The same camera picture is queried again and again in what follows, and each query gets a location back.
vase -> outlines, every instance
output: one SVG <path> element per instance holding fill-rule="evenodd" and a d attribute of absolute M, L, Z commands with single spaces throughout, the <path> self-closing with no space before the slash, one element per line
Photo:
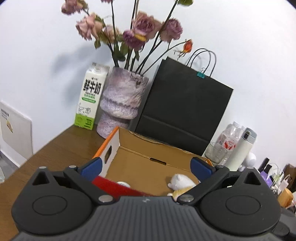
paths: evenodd
<path fill-rule="evenodd" d="M 127 128 L 129 121 L 138 115 L 138 108 L 148 83 L 140 74 L 113 67 L 100 103 L 103 113 L 97 132 L 106 138 L 115 126 Z"/>

gray thermos lid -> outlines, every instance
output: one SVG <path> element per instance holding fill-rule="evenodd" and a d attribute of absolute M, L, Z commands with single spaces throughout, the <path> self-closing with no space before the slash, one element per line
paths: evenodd
<path fill-rule="evenodd" d="M 254 144 L 254 142 L 257 138 L 257 134 L 252 129 L 246 128 L 242 134 L 242 138 L 245 139 L 246 141 L 250 142 L 251 144 Z"/>

screw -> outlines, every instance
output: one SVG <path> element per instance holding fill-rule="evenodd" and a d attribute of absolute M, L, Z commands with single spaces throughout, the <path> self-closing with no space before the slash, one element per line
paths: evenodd
<path fill-rule="evenodd" d="M 111 202 L 113 201 L 113 197 L 110 195 L 102 195 L 99 197 L 100 202 Z"/>
<path fill-rule="evenodd" d="M 179 200 L 182 202 L 192 202 L 194 197 L 190 194 L 183 194 L 179 197 Z"/>

wooden table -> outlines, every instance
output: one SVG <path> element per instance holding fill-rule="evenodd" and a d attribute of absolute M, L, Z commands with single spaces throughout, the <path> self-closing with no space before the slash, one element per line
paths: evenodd
<path fill-rule="evenodd" d="M 92 131 L 71 126 L 0 184 L 0 240 L 8 241 L 18 234 L 11 207 L 38 167 L 46 166 L 52 171 L 61 171 L 72 164 L 81 166 L 92 159 L 103 141 L 96 132 L 96 126 Z"/>

triangular hole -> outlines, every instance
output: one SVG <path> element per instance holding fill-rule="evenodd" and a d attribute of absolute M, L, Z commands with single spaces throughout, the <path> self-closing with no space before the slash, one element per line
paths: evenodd
<path fill-rule="evenodd" d="M 249 172 L 247 175 L 247 178 L 245 180 L 246 184 L 252 184 L 252 185 L 261 185 L 260 181 L 256 177 L 255 173 Z"/>
<path fill-rule="evenodd" d="M 47 176 L 45 175 L 45 172 L 40 172 L 38 176 L 35 178 L 33 185 L 41 185 L 41 184 L 47 184 L 49 183 L 49 180 L 47 179 Z"/>

